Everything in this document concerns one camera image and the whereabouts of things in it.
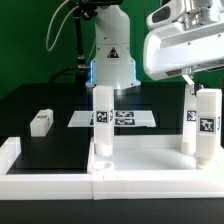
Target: black table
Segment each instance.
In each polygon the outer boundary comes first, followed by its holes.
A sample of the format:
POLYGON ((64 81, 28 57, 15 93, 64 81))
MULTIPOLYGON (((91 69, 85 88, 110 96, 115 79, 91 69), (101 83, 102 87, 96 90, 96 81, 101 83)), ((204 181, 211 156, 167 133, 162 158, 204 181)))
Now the black table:
MULTIPOLYGON (((146 83, 115 97, 116 110, 152 110, 156 128, 115 128, 116 135, 181 134, 184 84, 146 83)), ((92 110, 92 94, 74 84, 28 84, 0 101, 0 144, 20 136, 22 153, 10 174, 86 173, 92 128, 67 128, 75 110, 92 110), (44 138, 29 123, 53 109, 44 138)), ((0 201, 0 223, 223 223, 224 199, 0 201)))

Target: white paper sheet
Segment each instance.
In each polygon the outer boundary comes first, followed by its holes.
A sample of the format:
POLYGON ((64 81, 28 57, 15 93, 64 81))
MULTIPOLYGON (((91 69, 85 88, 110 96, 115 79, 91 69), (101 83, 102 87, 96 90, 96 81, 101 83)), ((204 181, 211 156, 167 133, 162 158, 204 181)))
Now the white paper sheet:
MULTIPOLYGON (((93 127, 93 111, 75 111, 68 124, 72 127, 93 127)), ((156 127, 152 111, 114 111, 115 127, 156 127)))

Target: black and white pattern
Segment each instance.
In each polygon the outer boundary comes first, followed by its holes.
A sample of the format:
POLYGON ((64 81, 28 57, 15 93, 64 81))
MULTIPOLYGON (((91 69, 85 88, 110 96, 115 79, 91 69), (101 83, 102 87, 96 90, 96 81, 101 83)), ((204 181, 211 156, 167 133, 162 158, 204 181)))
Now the black and white pattern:
POLYGON ((128 119, 128 118, 116 118, 115 119, 115 125, 135 125, 135 119, 128 119))
POLYGON ((97 123, 108 123, 108 112, 107 111, 96 111, 96 122, 97 123))
POLYGON ((200 132, 215 133, 215 119, 200 118, 200 132))
POLYGON ((134 117, 133 111, 117 111, 116 117, 134 117))
POLYGON ((37 118, 38 119, 45 119, 45 118, 47 118, 47 115, 39 115, 37 118))
POLYGON ((196 121, 196 110, 187 110, 187 121, 196 121))

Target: blue light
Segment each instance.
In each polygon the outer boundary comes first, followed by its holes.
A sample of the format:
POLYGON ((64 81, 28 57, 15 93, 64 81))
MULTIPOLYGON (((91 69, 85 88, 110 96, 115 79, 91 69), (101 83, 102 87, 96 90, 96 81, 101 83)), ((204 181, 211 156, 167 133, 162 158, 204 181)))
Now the blue light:
POLYGON ((93 84, 93 62, 90 63, 90 83, 93 84))

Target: small white box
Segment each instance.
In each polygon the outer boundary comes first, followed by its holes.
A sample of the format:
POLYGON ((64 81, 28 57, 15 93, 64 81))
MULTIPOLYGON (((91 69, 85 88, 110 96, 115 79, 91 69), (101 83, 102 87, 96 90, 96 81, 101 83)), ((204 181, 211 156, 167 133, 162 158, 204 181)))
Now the small white box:
POLYGON ((32 137, 43 137, 47 135, 53 124, 53 111, 50 109, 40 110, 30 123, 32 137))

